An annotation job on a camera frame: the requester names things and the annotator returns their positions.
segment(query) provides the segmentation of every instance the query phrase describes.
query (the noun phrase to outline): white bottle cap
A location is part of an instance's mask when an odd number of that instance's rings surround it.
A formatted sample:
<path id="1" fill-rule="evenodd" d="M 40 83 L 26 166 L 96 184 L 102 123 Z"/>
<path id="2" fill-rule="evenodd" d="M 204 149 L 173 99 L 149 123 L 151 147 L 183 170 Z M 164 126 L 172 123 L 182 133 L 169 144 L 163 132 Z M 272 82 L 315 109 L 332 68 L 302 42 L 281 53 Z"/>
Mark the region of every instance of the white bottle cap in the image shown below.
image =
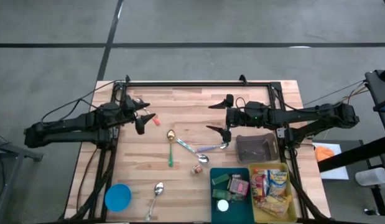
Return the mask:
<path id="1" fill-rule="evenodd" d="M 228 202 L 226 200 L 219 200 L 217 202 L 217 208 L 222 211 L 222 212 L 225 212 L 228 210 Z"/>

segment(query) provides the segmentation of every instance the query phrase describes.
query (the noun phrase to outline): teal tray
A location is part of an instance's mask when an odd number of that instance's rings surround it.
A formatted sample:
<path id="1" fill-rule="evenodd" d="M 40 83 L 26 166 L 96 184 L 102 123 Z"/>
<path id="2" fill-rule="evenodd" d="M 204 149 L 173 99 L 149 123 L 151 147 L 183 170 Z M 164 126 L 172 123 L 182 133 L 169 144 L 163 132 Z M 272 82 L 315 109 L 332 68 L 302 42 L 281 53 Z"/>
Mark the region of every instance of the teal tray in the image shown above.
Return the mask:
<path id="1" fill-rule="evenodd" d="M 242 179 L 248 182 L 250 179 L 249 170 L 247 168 L 211 168 L 210 169 L 210 196 L 213 189 L 227 190 L 228 181 L 213 186 L 211 180 L 223 174 L 241 174 Z M 226 212 L 217 210 L 218 199 L 211 198 L 211 222 L 212 223 L 254 223 L 252 198 L 250 197 L 250 186 L 248 194 L 243 201 L 229 201 L 230 204 Z"/>

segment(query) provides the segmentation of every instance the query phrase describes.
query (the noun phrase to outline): small spice jar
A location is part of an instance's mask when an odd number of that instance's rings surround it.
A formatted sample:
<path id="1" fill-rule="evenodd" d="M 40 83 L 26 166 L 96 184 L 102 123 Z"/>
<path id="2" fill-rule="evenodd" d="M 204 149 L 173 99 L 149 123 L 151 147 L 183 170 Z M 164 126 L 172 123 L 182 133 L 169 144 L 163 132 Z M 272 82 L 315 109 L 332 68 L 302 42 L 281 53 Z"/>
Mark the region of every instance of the small spice jar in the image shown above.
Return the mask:
<path id="1" fill-rule="evenodd" d="M 191 169 L 192 175 L 199 174 L 203 171 L 202 167 L 198 164 Z"/>

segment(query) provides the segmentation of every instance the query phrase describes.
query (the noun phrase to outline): white container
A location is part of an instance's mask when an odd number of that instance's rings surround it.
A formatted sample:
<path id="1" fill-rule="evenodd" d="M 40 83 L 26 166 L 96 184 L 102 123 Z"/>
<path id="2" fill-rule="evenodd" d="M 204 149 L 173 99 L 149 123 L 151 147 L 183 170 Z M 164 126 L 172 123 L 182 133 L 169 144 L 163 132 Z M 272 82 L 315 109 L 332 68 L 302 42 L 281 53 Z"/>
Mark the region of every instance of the white container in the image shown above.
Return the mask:
<path id="1" fill-rule="evenodd" d="M 228 210 L 228 202 L 226 200 L 217 201 L 217 210 L 225 212 Z"/>
<path id="2" fill-rule="evenodd" d="M 357 172 L 355 180 L 362 186 L 385 184 L 385 170 L 384 168 L 376 168 Z"/>

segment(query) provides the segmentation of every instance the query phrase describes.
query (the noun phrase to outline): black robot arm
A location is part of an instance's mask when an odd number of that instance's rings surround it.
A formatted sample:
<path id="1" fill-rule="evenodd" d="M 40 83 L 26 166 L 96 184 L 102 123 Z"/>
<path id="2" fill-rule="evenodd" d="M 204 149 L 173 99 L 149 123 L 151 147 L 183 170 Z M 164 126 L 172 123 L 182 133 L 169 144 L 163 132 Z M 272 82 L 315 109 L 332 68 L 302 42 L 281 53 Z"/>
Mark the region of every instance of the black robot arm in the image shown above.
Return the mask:
<path id="1" fill-rule="evenodd" d="M 359 117 L 355 116 L 354 108 L 345 103 L 324 104 L 301 110 L 283 111 L 272 109 L 255 101 L 249 101 L 244 107 L 232 108 L 233 101 L 233 95 L 227 95 L 223 102 L 209 106 L 212 109 L 226 109 L 226 127 L 224 129 L 207 126 L 219 132 L 224 142 L 231 141 L 230 128 L 238 126 L 263 127 L 277 130 L 277 132 L 283 131 L 281 136 L 285 138 L 286 146 L 299 147 L 307 136 L 314 136 L 334 127 L 352 128 L 359 122 Z M 289 123 L 303 121 L 314 122 L 301 128 L 283 129 Z"/>
<path id="2" fill-rule="evenodd" d="M 115 134 L 112 127 L 126 123 L 135 123 L 138 134 L 144 134 L 144 125 L 155 114 L 137 117 L 136 111 L 150 104 L 137 102 L 129 95 L 124 98 L 119 105 L 115 102 L 105 103 L 77 118 L 35 123 L 24 131 L 25 145 L 35 148 L 52 142 L 92 142 L 100 147 Z"/>

